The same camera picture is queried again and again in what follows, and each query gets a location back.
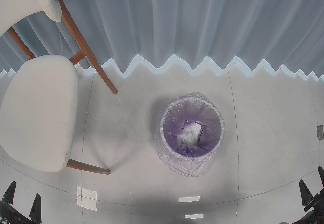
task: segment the trash can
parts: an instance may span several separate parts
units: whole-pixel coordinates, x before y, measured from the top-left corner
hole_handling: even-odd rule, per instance
[[[176,173],[201,176],[215,161],[224,132],[221,113],[207,97],[198,92],[178,97],[159,113],[158,155]]]

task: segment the translucent plastic bag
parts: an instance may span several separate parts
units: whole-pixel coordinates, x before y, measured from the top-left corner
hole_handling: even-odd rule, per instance
[[[159,113],[158,155],[176,173],[201,176],[215,161],[224,132],[223,117],[207,97],[198,92],[178,97]]]

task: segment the chair seat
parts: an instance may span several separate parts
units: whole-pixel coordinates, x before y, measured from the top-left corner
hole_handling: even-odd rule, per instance
[[[0,107],[0,145],[16,161],[57,172],[70,157],[78,75],[64,56],[28,60],[15,74]]]

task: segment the plastic liner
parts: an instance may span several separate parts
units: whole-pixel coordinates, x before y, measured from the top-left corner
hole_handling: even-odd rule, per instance
[[[207,97],[198,92],[178,97],[159,113],[158,155],[176,173],[201,176],[215,161],[224,132],[223,117]]]

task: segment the blue-gray curtain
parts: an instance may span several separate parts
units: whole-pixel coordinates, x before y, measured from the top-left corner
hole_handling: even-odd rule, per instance
[[[122,72],[136,54],[156,68],[172,54],[193,69],[207,55],[221,68],[237,55],[252,70],[265,59],[275,70],[284,63],[306,75],[324,72],[324,0],[64,2],[99,62],[113,58]],[[71,57],[79,50],[64,24],[42,12],[14,29],[36,56]],[[0,70],[17,71],[25,61],[10,36],[2,36]]]

